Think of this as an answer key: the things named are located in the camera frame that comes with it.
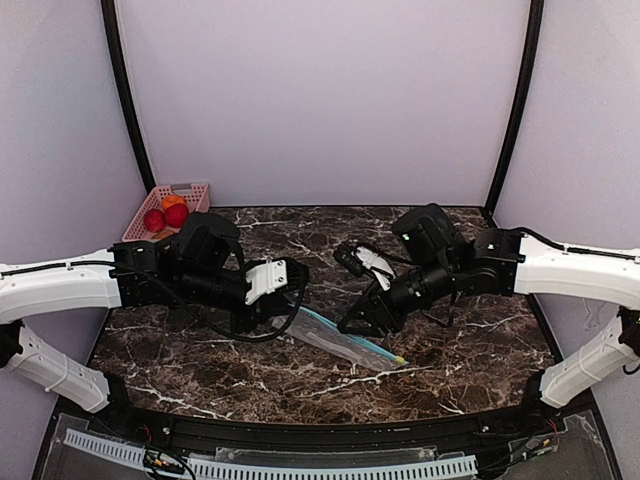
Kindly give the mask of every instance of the clear plastic bag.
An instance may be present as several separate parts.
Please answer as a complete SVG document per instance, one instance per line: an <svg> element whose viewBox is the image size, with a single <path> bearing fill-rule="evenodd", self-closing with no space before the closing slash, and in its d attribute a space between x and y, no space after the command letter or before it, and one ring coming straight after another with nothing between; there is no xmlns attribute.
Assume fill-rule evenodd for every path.
<svg viewBox="0 0 640 480"><path fill-rule="evenodd" d="M276 328L284 324L281 317L273 320ZM287 333L303 342L378 372L387 372L407 361L375 343L357 335L340 333L335 323L305 307L301 307Z"/></svg>

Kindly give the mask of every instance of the wire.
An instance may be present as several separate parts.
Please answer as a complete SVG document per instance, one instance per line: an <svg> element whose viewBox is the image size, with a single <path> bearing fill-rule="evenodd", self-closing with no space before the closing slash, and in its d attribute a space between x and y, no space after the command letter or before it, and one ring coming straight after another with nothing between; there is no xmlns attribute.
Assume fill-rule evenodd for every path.
<svg viewBox="0 0 640 480"><path fill-rule="evenodd" d="M633 370L628 370L627 366L624 365L622 367L622 371L627 374L627 375L635 375L636 373L638 373L640 371L640 363L638 364L638 366L636 368L634 368Z"/></svg>
<svg viewBox="0 0 640 480"><path fill-rule="evenodd" d="M296 268L298 269L298 272L300 273L300 281L301 286L300 289L298 290L298 296L296 298L296 303L293 306L293 310L291 311L291 313L289 314L287 320L285 321L285 323L278 328L276 331L268 334L268 335L262 335L259 337L247 337L245 335L238 335L232 332L228 332L220 327L218 327L216 324L212 323L209 320L206 320L207 325L209 326L209 328L211 328L211 330L213 330L214 332L218 333L219 335L222 335L224 337L230 338L232 340L237 340L239 342L246 342L246 343L262 343L262 342L268 342L270 340L273 340L275 338L278 338L280 335L282 335L293 323L296 315L298 314L298 311L300 310L300 306L302 305L302 300L304 297L304 293L307 287L307 281L305 280L306 278L306 272L304 271L304 268L302 267L302 265L300 265L298 262L293 263ZM131 265L127 265L126 263L121 263L121 262L110 262L107 260L79 260L79 261L75 261L75 262L69 262L68 264L65 262L57 262L57 263L48 263L45 265L38 265L36 267L28 267L28 268L21 268L21 269L17 269L17 270L7 270L5 272L0 272L0 275L2 276L11 276L11 275L20 275L20 274L24 274L24 273L33 273L33 272L40 272L43 270L50 270L53 268L65 268L67 266L70 267L79 267L79 266L88 266L88 265L102 265L102 266L107 266L107 267L113 267L113 268L119 268L121 270L124 271L128 271L128 272L132 272L135 273L137 275L140 275L142 277L144 277L145 279L147 279L149 282L157 285L158 287L160 287L162 290L164 290L172 299L174 299L181 307L183 307L187 313L195 320L200 320L201 318L193 311L193 309L189 306L189 304L180 296L178 295L171 287L169 287L166 282L164 282L163 280L160 280L159 278L157 278L156 276L145 272L144 270L141 270L139 268L136 267L132 267Z"/></svg>
<svg viewBox="0 0 640 480"><path fill-rule="evenodd" d="M591 248L584 248L584 247L568 247L568 246L565 247L561 243L554 242L553 240L548 239L547 237L541 235L540 233L526 227L513 228L511 229L511 231L526 233L527 235L531 235L536 240L544 243L545 245L551 248L555 248L556 250L566 251L567 253L577 253L579 255L596 255L600 257L619 258L622 260L632 260L632 261L636 259L634 255L627 255L624 253L606 252L603 250L592 250Z"/></svg>
<svg viewBox="0 0 640 480"><path fill-rule="evenodd" d="M513 462L507 463L506 465L502 465L501 467L493 467L493 468L484 468L482 470L479 470L479 472L504 472L506 471L508 468L513 467L514 465L517 465L519 463L524 462L525 460L527 460L527 458L525 457L518 457L516 460L514 460Z"/></svg>
<svg viewBox="0 0 640 480"><path fill-rule="evenodd" d="M107 425L105 422L103 422L100 418L96 417L95 415L93 416L93 418L104 427L105 430L107 430L111 435L113 435L114 437L117 438L124 438L125 440L130 440L129 438L125 437L124 435L114 431L111 427L109 427L109 425ZM147 438L149 439L149 442L151 441L151 431L149 430L149 427L147 425L141 425L140 426L141 429L144 429L147 433ZM167 457L171 458L172 460L175 460L176 462L178 462L180 464L180 466L182 468L185 469L185 471L191 476L192 480L197 480L196 474L193 472L193 470L191 469L191 467L187 464L187 462L185 462L182 458L180 458L178 455L175 455L167 450L165 450L164 448L160 448L160 447L156 447L154 445L151 445L149 442L139 442L136 440L132 440L133 442L136 443L140 443L145 447L145 450L156 450L157 452L159 452L161 455L166 455ZM151 471L154 472L155 475L157 475L157 472L154 471L153 468L151 468Z"/></svg>
<svg viewBox="0 0 640 480"><path fill-rule="evenodd" d="M448 315L448 321L447 323L443 322L442 320L438 320L436 317L433 317L431 315L429 315L427 312L425 312L424 310L420 310L420 313L422 314L422 316L424 318L426 318L427 320L429 320L431 323L435 323L436 325L438 325L439 327L442 328L449 328L451 327L451 325L453 325L453 316Z"/></svg>
<svg viewBox="0 0 640 480"><path fill-rule="evenodd" d="M149 468L151 469L152 474L150 475L149 472L145 470L144 473L147 474L147 477L152 478L153 480L160 480L160 474L158 473L158 469L155 467L155 465L153 463L150 463Z"/></svg>
<svg viewBox="0 0 640 480"><path fill-rule="evenodd" d="M522 430L520 430L519 432L514 432L514 433L474 432L473 434L478 436L478 437L486 437L486 438L511 438L511 439L516 439L516 438L522 438L522 435L524 434L526 429L527 428L525 427Z"/></svg>
<svg viewBox="0 0 640 480"><path fill-rule="evenodd" d="M356 248L357 247L364 247L364 248L366 248L368 250L371 250L372 252L380 255L382 258L386 258L387 260L391 260L392 262L403 263L405 265L415 266L415 264L411 260L407 260L406 258L398 257L396 255L392 255L390 253L387 253L387 252L379 249L378 247L376 247L375 245L372 245L370 243L358 242L356 244Z"/></svg>
<svg viewBox="0 0 640 480"><path fill-rule="evenodd" d="M503 468L508 468L508 466L507 467L505 467L505 466L496 467L496 465L500 465L505 460L509 460L511 457L515 457L516 454L520 454L520 451L523 450L524 448L526 448L527 443L529 443L531 441L531 439L533 439L533 437L535 437L535 436L536 436L536 434L534 432L534 433L531 434L531 436L529 438L527 438L526 440L523 440L522 443L520 443L520 445L518 445L517 448L514 448L513 450L511 450L507 455L505 455L504 457L500 458L499 460L496 460L493 463L490 463L489 465L486 465L486 466L484 466L482 468L478 468L478 470L479 471L492 470L491 467L495 467L495 468L493 468L493 470L496 470L496 469L502 470Z"/></svg>
<svg viewBox="0 0 640 480"><path fill-rule="evenodd" d="M372 270L372 271L374 271L374 272L378 272L380 275L382 275L382 276L384 276L384 277L388 278L389 280L393 280L393 279L395 278L395 277L394 277L392 274L390 274L389 272L385 272L384 270L382 270L381 268L378 268L378 267L373 267L373 266L372 266L370 270Z"/></svg>
<svg viewBox="0 0 640 480"><path fill-rule="evenodd" d="M512 228L511 231L513 232L520 232L520 233L526 233L527 235L531 235L533 238L535 238L536 240L544 243L545 245L551 247L551 248L555 248L556 250L564 250L564 245L560 244L560 243L556 243L553 240L548 239L547 237L543 236L542 234L531 230L530 228L527 227L517 227L517 228Z"/></svg>
<svg viewBox="0 0 640 480"><path fill-rule="evenodd" d="M558 433L558 426L556 425L556 422L554 422L553 420L547 420L547 423L551 426L551 428L553 428L553 432L555 433L555 438L556 438L556 447L559 447L560 434Z"/></svg>

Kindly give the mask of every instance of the dark marble countertop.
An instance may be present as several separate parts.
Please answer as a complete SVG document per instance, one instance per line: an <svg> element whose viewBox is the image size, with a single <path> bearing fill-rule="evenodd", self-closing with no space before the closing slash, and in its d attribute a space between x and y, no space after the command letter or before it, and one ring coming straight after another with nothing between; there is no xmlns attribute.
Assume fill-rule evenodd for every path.
<svg viewBox="0 0 640 480"><path fill-rule="evenodd" d="M242 231L247 259L291 256L310 267L305 303L339 319L366 287L333 258L340 243L402 254L390 233L406 207L217 208ZM448 210L465 236L486 224L474 208ZM92 367L122 376L136 406L182 415L277 423L369 423L515 405L526 379L553 363L524 297L463 298L454 326L420 314L379 342L410 364L378 374L285 335L265 344L223 339L185 312L116 310ZM227 314L201 308L227 327ZM443 302L429 312L444 319Z"/></svg>

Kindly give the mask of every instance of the white cable tray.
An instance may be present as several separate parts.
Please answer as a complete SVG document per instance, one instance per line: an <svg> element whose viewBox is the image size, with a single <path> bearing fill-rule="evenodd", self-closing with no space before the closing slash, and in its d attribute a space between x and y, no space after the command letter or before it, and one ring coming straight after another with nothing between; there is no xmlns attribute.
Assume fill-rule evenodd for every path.
<svg viewBox="0 0 640 480"><path fill-rule="evenodd" d="M107 440L84 432L67 429L64 444L96 457L136 470L143 467L144 448ZM366 468L274 468L233 465L211 460L189 458L200 480L445 480L478 473L475 455L428 462ZM167 477L190 479L185 472L163 473Z"/></svg>

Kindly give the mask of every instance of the pink basket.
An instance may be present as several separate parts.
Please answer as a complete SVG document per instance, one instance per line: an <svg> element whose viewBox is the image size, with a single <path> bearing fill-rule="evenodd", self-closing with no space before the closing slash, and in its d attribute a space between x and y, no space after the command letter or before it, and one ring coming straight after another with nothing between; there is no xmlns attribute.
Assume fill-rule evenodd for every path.
<svg viewBox="0 0 640 480"><path fill-rule="evenodd" d="M206 212L211 206L209 199L208 183L186 183L179 185L162 185L155 187L147 196L136 216L127 227L122 237L123 242L136 242L138 240L152 240L155 234L144 226L144 216L149 210L157 208L162 210L162 200L169 195L181 195L187 201L189 212ZM167 230L178 232L179 228L167 226Z"/></svg>

